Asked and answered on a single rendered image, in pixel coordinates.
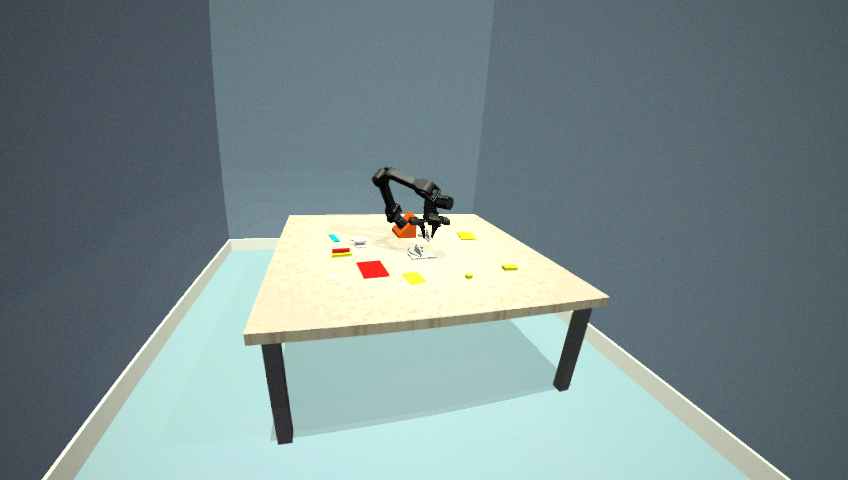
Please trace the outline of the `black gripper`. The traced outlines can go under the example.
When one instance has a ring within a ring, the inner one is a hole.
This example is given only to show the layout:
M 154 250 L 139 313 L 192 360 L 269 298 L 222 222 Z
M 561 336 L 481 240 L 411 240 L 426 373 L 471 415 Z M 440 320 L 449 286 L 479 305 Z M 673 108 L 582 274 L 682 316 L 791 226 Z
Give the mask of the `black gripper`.
M 424 223 L 428 223 L 425 220 L 425 219 L 427 219 L 426 215 L 427 215 L 428 212 L 436 213 L 436 211 L 437 211 L 436 208 L 437 207 L 426 207 L 426 206 L 424 206 L 423 219 L 419 219 L 417 216 L 410 216 L 408 218 L 408 222 L 409 222 L 410 225 L 418 225 L 420 227 L 424 239 L 425 239 L 425 225 L 424 225 Z M 450 225 L 450 220 L 447 217 L 444 217 L 443 225 Z M 436 230 L 439 227 L 441 227 L 441 224 L 439 224 L 438 226 L 432 226 L 431 238 L 433 238 Z

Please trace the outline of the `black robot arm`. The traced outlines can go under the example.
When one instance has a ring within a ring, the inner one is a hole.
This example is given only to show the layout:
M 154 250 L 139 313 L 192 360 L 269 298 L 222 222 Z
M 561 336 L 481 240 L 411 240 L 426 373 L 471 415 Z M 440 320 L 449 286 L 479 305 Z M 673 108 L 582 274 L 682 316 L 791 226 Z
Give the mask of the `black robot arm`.
M 401 215 L 402 210 L 400 205 L 394 202 L 389 187 L 390 179 L 412 188 L 416 194 L 425 199 L 424 206 L 426 207 L 437 207 L 447 210 L 451 210 L 453 207 L 453 198 L 447 195 L 441 195 L 440 192 L 442 190 L 431 180 L 424 178 L 417 179 L 392 167 L 379 169 L 371 179 L 374 185 L 379 187 L 384 199 L 387 221 L 389 223 L 395 223 L 400 230 L 404 228 L 408 220 Z M 436 191 L 432 193 L 434 189 Z M 430 226 L 438 226 L 439 224 L 443 224 L 444 221 L 444 216 L 439 216 L 439 212 L 437 211 L 436 213 L 428 212 L 426 218 L 425 220 Z

